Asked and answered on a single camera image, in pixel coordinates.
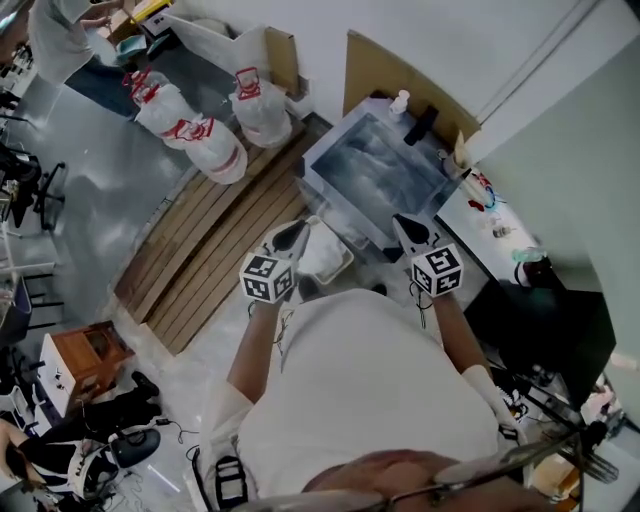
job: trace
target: white wall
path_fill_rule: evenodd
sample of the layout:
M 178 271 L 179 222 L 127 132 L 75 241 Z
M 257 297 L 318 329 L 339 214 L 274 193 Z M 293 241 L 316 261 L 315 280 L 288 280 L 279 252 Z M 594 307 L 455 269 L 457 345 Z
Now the white wall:
M 480 163 L 575 288 L 601 287 L 640 360 L 640 38 Z M 640 424 L 640 372 L 607 371 Z
M 554 28 L 592 0 L 178 0 L 232 25 L 295 35 L 315 110 L 342 117 L 347 31 L 357 30 L 436 82 L 484 120 L 502 86 Z M 640 23 L 624 0 L 601 0 L 548 62 L 491 115 L 471 141 L 477 160 L 538 117 L 618 53 Z

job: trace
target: black chair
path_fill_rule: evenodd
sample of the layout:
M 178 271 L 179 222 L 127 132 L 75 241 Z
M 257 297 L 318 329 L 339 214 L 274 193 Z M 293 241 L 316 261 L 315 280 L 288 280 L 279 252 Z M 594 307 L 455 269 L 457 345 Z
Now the black chair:
M 64 302 L 39 302 L 33 304 L 31 299 L 44 297 L 44 293 L 29 295 L 26 281 L 51 277 L 53 274 L 41 274 L 18 278 L 16 288 L 4 318 L 0 319 L 0 347 L 18 343 L 27 337 L 29 331 L 52 327 L 58 322 L 47 322 L 31 325 L 31 315 L 35 308 L 63 306 Z
M 60 162 L 51 173 L 44 173 L 35 155 L 0 143 L 0 173 L 4 174 L 0 188 L 8 180 L 18 182 L 18 192 L 12 197 L 10 206 L 17 228 L 22 225 L 27 209 L 33 205 L 33 211 L 40 214 L 40 227 L 46 231 L 53 229 L 54 226 L 45 220 L 45 202 L 50 199 L 64 204 L 64 196 L 49 194 L 49 187 L 58 170 L 65 167 L 65 163 Z

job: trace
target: wooden pallet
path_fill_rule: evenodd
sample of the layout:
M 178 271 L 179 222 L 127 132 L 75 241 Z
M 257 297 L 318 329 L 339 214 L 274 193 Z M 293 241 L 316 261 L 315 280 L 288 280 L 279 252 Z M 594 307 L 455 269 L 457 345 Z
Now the wooden pallet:
M 230 186 L 194 177 L 167 209 L 116 287 L 133 318 L 177 354 L 237 284 L 245 254 L 305 209 L 293 168 L 317 137 L 279 150 L 249 148 L 246 178 Z

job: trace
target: white shirt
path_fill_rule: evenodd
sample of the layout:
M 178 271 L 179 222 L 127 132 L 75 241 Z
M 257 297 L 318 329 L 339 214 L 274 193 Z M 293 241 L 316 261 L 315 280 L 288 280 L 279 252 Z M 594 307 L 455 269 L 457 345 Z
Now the white shirt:
M 29 12 L 29 42 L 38 73 L 53 84 L 66 82 L 93 50 L 80 23 L 88 0 L 36 0 Z
M 207 443 L 238 424 L 238 452 L 260 497 L 299 493 L 322 471 L 378 450 L 493 455 L 491 407 L 407 315 L 365 290 L 299 306 L 283 373 L 257 404 L 226 382 L 212 388 L 203 463 Z

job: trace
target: shoe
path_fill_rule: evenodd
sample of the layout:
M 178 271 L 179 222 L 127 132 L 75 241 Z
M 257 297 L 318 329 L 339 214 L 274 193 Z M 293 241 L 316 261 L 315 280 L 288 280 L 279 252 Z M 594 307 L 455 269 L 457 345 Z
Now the shoe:
M 301 276 L 298 281 L 298 291 L 302 302 L 306 302 L 310 297 L 314 297 L 320 294 L 320 288 L 310 276 Z
M 387 296 L 387 287 L 385 285 L 383 285 L 382 283 L 379 283 L 379 284 L 375 285 L 373 288 L 371 288 L 371 291 L 379 293 L 383 297 Z
M 149 398 L 160 394 L 160 388 L 151 382 L 142 372 L 136 370 L 131 374 L 131 378 L 141 390 L 149 395 Z

